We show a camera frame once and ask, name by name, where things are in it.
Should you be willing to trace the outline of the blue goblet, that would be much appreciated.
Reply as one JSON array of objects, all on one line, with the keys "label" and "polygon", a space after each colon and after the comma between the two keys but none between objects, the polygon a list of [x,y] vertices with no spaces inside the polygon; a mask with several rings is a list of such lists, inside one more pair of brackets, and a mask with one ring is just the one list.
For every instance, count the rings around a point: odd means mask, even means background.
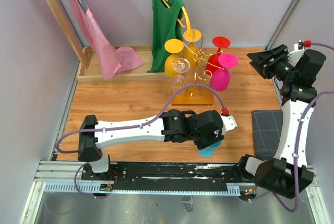
[{"label": "blue goblet", "polygon": [[210,146],[208,146],[208,147],[206,147],[206,148],[204,148],[204,149],[202,149],[202,150],[198,150],[198,153],[199,153],[202,157],[204,157],[204,158],[210,158],[210,157],[213,156],[214,151],[215,151],[218,147],[221,146],[221,144],[222,144],[222,141],[219,141],[219,142],[217,142],[217,143],[215,143],[215,144],[212,144],[212,145],[210,145]]}]

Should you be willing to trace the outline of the magenta goblet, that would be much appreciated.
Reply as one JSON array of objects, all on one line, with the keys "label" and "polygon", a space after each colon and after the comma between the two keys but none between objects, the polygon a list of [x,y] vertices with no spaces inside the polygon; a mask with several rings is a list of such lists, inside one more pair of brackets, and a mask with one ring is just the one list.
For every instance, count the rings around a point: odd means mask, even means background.
[{"label": "magenta goblet", "polygon": [[230,83],[230,69],[235,68],[238,65],[237,57],[232,53],[221,53],[218,55],[215,66],[219,67],[215,69],[210,78],[210,87],[215,91],[225,91]]}]

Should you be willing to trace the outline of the red goblet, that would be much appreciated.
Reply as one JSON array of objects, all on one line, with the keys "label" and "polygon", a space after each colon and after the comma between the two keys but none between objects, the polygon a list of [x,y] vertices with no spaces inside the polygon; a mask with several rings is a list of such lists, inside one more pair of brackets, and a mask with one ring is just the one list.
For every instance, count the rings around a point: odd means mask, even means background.
[{"label": "red goblet", "polygon": [[227,49],[231,42],[228,38],[223,36],[217,36],[212,39],[212,43],[214,46],[216,46],[218,49],[215,52],[215,54],[209,56],[207,60],[207,65],[205,68],[205,74],[206,75],[213,75],[215,71],[222,68],[222,66],[219,64],[218,57],[221,54],[221,50]]}]

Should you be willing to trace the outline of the yellow goblet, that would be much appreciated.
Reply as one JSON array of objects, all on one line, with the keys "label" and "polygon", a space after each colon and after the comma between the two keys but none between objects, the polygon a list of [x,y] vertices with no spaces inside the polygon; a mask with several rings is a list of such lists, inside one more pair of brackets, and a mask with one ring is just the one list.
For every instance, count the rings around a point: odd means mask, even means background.
[{"label": "yellow goblet", "polygon": [[165,50],[170,53],[169,57],[165,61],[164,73],[167,77],[173,78],[177,72],[173,69],[173,61],[178,59],[178,54],[184,48],[184,44],[179,39],[170,39],[167,40],[164,44]]},{"label": "yellow goblet", "polygon": [[194,60],[195,55],[193,54],[193,52],[198,51],[198,47],[195,45],[195,42],[201,39],[201,32],[197,29],[191,29],[190,34],[188,34],[188,31],[185,31],[183,33],[183,39],[190,43],[184,49],[183,58],[189,61],[191,68],[195,68],[197,65],[197,61]]}]

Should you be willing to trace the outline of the clear wine glass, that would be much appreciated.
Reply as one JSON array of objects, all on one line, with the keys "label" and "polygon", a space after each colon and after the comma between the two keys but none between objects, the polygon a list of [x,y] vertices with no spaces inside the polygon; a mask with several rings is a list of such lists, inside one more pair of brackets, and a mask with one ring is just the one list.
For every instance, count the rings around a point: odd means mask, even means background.
[{"label": "clear wine glass", "polygon": [[187,79],[184,74],[190,69],[190,62],[185,58],[177,58],[172,62],[172,67],[175,72],[177,72],[176,76],[172,79],[173,87],[180,89],[187,84]]}]

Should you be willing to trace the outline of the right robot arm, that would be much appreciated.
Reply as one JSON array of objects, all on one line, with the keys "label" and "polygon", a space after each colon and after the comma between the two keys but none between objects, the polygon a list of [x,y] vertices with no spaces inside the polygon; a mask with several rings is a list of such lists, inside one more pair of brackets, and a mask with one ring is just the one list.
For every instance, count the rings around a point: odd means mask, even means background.
[{"label": "right robot arm", "polygon": [[319,97],[313,83],[326,56],[304,47],[289,52],[284,44],[247,56],[262,78],[277,77],[282,81],[283,123],[274,157],[264,161],[245,155],[240,159],[236,175],[242,182],[254,178],[255,185],[293,199],[312,183],[314,177],[306,168],[305,148],[309,121]]}]

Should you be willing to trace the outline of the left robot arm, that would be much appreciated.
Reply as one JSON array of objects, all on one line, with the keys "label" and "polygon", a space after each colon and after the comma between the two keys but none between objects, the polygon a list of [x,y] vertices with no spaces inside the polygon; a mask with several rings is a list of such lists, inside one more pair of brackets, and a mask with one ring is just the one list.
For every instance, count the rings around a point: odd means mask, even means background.
[{"label": "left robot arm", "polygon": [[98,121],[95,115],[85,117],[79,134],[78,160],[85,162],[83,180],[109,180],[114,174],[108,146],[152,140],[183,143],[193,141],[203,150],[224,139],[230,117],[216,110],[169,110],[146,119],[121,122]]}]

